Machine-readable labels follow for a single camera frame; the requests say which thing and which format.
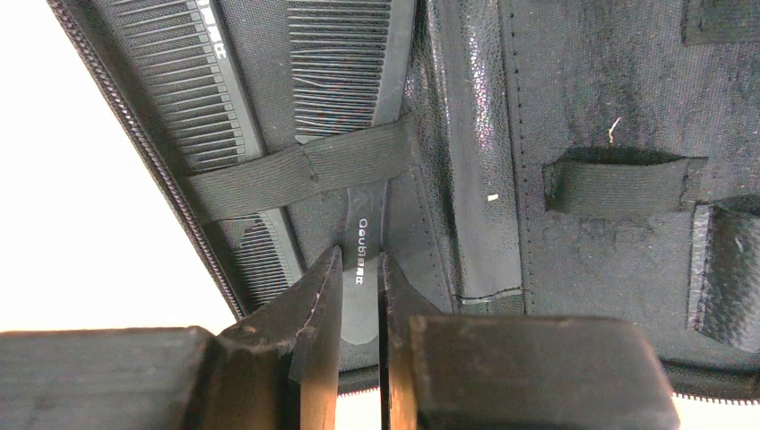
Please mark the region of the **black handled tail comb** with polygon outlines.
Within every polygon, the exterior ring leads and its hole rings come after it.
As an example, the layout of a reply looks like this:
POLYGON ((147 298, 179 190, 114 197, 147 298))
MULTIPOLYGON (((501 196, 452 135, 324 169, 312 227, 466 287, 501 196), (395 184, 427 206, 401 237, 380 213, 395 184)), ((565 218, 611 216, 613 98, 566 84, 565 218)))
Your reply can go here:
POLYGON ((341 239, 341 336, 363 345, 378 335, 377 256, 387 181, 406 168, 383 148, 382 126, 400 114, 416 4, 413 1, 287 3, 295 138, 340 136, 346 160, 328 172, 348 195, 341 239))

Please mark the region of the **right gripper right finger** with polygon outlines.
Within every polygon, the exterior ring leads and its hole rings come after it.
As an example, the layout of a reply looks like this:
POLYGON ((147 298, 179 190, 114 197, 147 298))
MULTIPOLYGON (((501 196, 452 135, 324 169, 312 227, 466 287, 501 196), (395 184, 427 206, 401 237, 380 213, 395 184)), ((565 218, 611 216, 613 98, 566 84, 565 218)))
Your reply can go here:
POLYGON ((382 254, 385 429, 677 429, 659 359, 631 323, 445 314, 382 254))

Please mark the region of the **black straight comb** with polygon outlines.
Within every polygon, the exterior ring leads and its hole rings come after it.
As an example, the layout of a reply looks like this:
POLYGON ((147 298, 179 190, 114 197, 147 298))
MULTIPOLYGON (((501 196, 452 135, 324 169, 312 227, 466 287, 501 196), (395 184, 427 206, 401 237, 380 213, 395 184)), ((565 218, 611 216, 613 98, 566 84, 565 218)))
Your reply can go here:
MULTIPOLYGON (((186 171, 230 168, 266 153, 230 36, 214 1, 108 1, 117 40, 186 171)), ((252 313, 303 274, 284 209, 219 220, 242 308, 252 313)))

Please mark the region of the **black zip tool case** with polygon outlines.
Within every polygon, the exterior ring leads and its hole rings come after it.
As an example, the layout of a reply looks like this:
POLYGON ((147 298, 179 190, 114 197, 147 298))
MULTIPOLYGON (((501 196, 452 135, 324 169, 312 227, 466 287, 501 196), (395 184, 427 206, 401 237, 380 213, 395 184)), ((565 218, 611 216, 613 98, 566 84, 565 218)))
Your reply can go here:
MULTIPOLYGON (((107 2, 50 8, 234 317, 253 312, 212 223, 282 208, 302 276, 343 255, 348 195, 328 169, 348 145, 295 138, 289 1, 214 1, 266 153, 199 174, 107 2)), ((679 396, 757 405, 758 2, 413 2, 400 114, 379 134, 406 168, 377 269, 391 255, 445 312, 631 322, 679 396)), ((342 339, 341 389, 375 386, 377 355, 378 335, 342 339)))

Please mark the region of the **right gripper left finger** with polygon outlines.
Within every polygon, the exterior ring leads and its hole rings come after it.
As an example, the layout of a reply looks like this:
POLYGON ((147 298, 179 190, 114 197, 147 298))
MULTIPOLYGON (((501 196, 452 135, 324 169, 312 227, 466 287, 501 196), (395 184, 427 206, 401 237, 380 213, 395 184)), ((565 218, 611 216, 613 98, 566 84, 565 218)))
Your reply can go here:
POLYGON ((204 328, 12 331, 4 429, 331 429, 341 249, 220 334, 204 328))

